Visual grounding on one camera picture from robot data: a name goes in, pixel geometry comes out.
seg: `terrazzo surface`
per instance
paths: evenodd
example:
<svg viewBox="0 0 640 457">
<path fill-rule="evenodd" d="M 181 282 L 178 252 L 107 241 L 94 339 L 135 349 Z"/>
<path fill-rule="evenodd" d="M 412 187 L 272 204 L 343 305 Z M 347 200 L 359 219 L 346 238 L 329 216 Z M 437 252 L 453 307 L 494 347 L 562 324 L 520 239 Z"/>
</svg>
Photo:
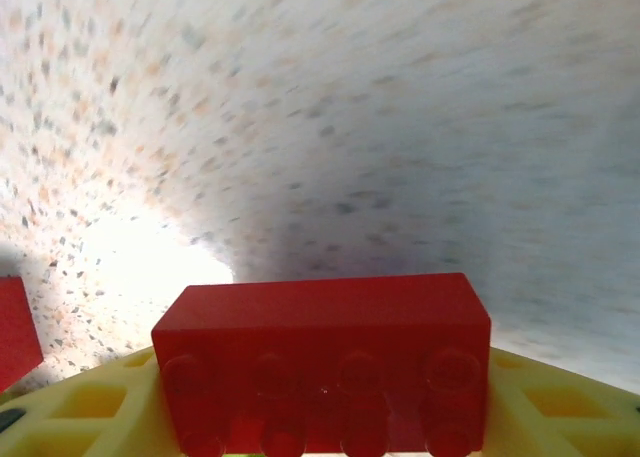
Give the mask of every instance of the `terrazzo surface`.
<svg viewBox="0 0 640 457">
<path fill-rule="evenodd" d="M 637 0 L 0 0 L 0 257 L 43 385 L 188 283 L 463 271 L 640 393 Z"/>
</svg>

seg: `speckled wall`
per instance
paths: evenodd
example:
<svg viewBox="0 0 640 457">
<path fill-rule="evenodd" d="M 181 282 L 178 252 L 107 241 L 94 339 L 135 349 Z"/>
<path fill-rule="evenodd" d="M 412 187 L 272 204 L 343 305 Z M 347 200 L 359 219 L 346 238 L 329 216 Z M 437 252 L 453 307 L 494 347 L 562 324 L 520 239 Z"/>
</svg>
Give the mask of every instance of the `speckled wall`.
<svg viewBox="0 0 640 457">
<path fill-rule="evenodd" d="M 0 7 L 26 385 L 187 283 L 464 271 L 497 345 L 640 392 L 638 0 Z"/>
</svg>

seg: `red toy brick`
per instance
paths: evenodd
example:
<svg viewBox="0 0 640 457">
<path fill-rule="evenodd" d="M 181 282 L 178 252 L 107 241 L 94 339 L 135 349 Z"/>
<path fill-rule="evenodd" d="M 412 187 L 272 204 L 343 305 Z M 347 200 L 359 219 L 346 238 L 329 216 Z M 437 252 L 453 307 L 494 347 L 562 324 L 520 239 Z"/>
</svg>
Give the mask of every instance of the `red toy brick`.
<svg viewBox="0 0 640 457">
<path fill-rule="evenodd" d="M 482 448 L 491 323 L 462 274 L 188 287 L 152 339 L 183 452 Z"/>
<path fill-rule="evenodd" d="M 43 360 L 20 277 L 0 278 L 0 318 L 0 392 L 3 392 Z"/>
</svg>

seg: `red block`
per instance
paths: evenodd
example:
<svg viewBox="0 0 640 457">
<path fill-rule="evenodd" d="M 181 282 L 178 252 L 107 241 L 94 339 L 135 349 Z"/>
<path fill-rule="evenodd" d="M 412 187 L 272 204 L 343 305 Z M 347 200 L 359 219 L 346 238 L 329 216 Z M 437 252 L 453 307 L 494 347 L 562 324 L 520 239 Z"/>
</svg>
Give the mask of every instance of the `red block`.
<svg viewBox="0 0 640 457">
<path fill-rule="evenodd" d="M 43 360 L 20 277 L 0 278 L 0 318 L 0 392 L 3 392 Z"/>
<path fill-rule="evenodd" d="M 152 331 L 190 457 L 482 448 L 489 316 L 462 274 L 188 287 Z"/>
</svg>

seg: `yellow baseplate grid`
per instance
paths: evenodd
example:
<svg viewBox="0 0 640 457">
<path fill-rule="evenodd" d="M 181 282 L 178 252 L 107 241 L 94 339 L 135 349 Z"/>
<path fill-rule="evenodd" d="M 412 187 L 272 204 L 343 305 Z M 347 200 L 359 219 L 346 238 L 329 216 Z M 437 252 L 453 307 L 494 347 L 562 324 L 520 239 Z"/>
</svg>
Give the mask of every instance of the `yellow baseplate grid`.
<svg viewBox="0 0 640 457">
<path fill-rule="evenodd" d="M 640 457 L 640 396 L 492 349 L 484 457 Z M 0 405 L 0 457 L 179 457 L 152 348 Z"/>
</svg>

